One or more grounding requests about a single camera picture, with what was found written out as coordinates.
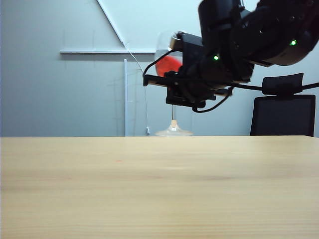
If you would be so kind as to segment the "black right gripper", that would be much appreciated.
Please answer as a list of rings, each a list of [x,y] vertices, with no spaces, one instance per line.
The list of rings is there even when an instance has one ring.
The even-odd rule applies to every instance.
[[[207,100],[216,100],[217,91],[231,84],[250,82],[254,67],[230,53],[183,53],[179,72],[169,71],[163,77],[143,73],[143,86],[168,87],[167,104],[204,108]]]

